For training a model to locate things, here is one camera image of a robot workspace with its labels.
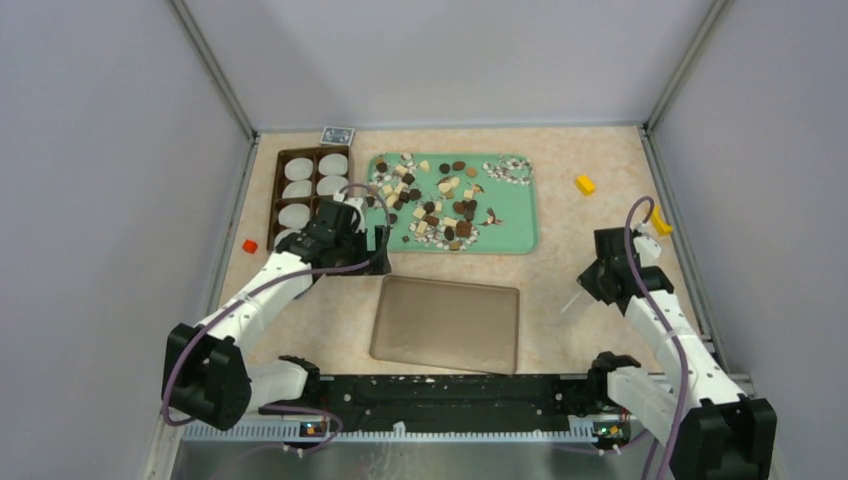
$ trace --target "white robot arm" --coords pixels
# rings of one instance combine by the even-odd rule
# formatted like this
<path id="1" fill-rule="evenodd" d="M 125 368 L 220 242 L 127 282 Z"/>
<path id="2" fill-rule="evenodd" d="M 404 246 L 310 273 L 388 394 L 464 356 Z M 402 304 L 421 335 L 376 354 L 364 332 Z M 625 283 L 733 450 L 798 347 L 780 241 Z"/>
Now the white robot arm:
<path id="1" fill-rule="evenodd" d="M 245 411 L 299 398 L 308 377 L 305 362 L 281 357 L 268 365 L 246 367 L 242 352 L 249 352 L 285 306 L 321 274 L 350 270 L 336 267 L 360 263 L 367 266 L 350 274 L 389 273 L 385 249 L 379 250 L 387 232 L 377 227 L 374 233 L 376 253 L 367 249 L 363 199 L 345 200 L 337 193 L 333 200 L 322 201 L 303 231 L 281 240 L 259 273 L 221 308 L 194 326 L 180 324 L 171 331 L 162 388 L 163 397 L 170 396 L 166 399 L 169 405 L 227 430 Z M 212 322 L 205 335 L 195 338 Z M 192 341 L 196 346 L 178 365 L 178 358 Z M 180 371 L 168 392 L 175 367 Z"/>
<path id="2" fill-rule="evenodd" d="M 618 306 L 650 345 L 671 385 L 676 388 L 685 375 L 688 395 L 670 462 L 675 478 L 765 479 L 777 423 L 774 410 L 763 398 L 748 398 L 707 351 L 680 308 L 674 287 L 656 266 L 661 248 L 645 230 L 642 225 L 633 232 L 632 260 L 671 331 L 638 288 L 624 228 L 595 231 L 598 258 L 577 281 L 596 300 Z M 686 372 L 675 337 L 683 347 Z M 611 352 L 593 362 L 588 383 L 596 398 L 626 408 L 660 443 L 668 444 L 680 392 L 662 388 L 633 358 Z"/>

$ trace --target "brown chocolate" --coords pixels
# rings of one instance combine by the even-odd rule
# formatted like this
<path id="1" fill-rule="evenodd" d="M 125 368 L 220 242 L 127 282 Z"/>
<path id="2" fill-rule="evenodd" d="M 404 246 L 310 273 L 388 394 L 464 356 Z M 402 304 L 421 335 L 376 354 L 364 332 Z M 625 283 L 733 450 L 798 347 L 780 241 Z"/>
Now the brown chocolate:
<path id="1" fill-rule="evenodd" d="M 468 222 L 459 222 L 456 224 L 456 236 L 468 238 L 471 236 L 471 224 Z"/>

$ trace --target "green tray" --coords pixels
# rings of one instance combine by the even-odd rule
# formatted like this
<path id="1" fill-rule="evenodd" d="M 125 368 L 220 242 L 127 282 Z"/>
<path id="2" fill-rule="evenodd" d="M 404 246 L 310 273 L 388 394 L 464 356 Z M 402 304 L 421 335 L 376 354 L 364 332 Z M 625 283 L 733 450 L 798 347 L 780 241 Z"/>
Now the green tray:
<path id="1" fill-rule="evenodd" d="M 380 158 L 388 166 L 385 173 L 376 169 Z M 429 172 L 424 172 L 420 167 L 425 160 L 430 165 Z M 439 171 L 441 164 L 453 165 L 458 161 L 465 162 L 463 171 L 451 169 L 446 174 Z M 526 157 L 495 153 L 384 153 L 371 159 L 367 176 L 369 184 L 383 198 L 388 196 L 383 191 L 384 185 L 397 186 L 401 181 L 401 175 L 395 171 L 398 165 L 406 167 L 415 177 L 411 189 L 420 190 L 422 196 L 418 201 L 409 201 L 399 211 L 389 206 L 390 211 L 398 216 L 389 239 L 390 251 L 522 254 L 536 248 L 539 241 L 536 189 L 533 166 Z M 477 175 L 473 178 L 466 173 L 469 167 L 477 169 Z M 461 183 L 453 190 L 454 198 L 448 200 L 438 186 L 440 181 L 452 176 L 458 176 Z M 473 197 L 477 200 L 477 209 L 471 221 L 472 234 L 468 238 L 457 237 L 455 240 L 460 241 L 460 249 L 454 252 L 444 238 L 444 217 L 462 220 L 462 215 L 454 212 L 453 202 L 462 201 L 465 190 L 474 189 L 474 185 L 478 191 Z M 427 201 L 442 202 L 441 214 L 434 214 L 440 223 L 428 227 L 424 235 L 416 236 L 419 220 L 412 214 Z M 376 202 L 366 215 L 369 228 L 386 223 L 379 210 L 380 204 Z"/>

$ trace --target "white wall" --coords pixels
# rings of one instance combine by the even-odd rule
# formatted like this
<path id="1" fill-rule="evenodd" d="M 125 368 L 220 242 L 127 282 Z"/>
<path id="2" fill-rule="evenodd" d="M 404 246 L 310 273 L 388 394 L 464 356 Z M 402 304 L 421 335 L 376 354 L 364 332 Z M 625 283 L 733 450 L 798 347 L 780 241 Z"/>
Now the white wall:
<path id="1" fill-rule="evenodd" d="M 845 476 L 845 25 L 841 0 L 736 2 L 658 134 L 727 357 L 799 479 Z"/>
<path id="2" fill-rule="evenodd" d="M 131 479 L 246 143 L 166 2 L 0 4 L 0 477 Z"/>
<path id="3" fill-rule="evenodd" d="M 189 0 L 260 129 L 642 122 L 706 0 Z"/>

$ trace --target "yellow block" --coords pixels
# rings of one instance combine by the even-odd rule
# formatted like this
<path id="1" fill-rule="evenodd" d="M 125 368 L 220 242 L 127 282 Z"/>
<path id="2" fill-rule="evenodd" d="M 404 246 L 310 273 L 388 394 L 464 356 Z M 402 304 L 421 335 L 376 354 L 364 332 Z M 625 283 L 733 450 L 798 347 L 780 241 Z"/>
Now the yellow block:
<path id="1" fill-rule="evenodd" d="M 586 175 L 580 175 L 574 183 L 577 184 L 577 188 L 580 189 L 583 195 L 587 197 L 595 191 L 595 184 Z"/>
<path id="2" fill-rule="evenodd" d="M 654 213 L 651 214 L 651 223 L 654 225 L 654 228 L 661 237 L 670 234 L 672 230 L 674 230 L 671 225 L 665 223 L 662 217 L 660 217 L 659 205 L 654 207 Z"/>

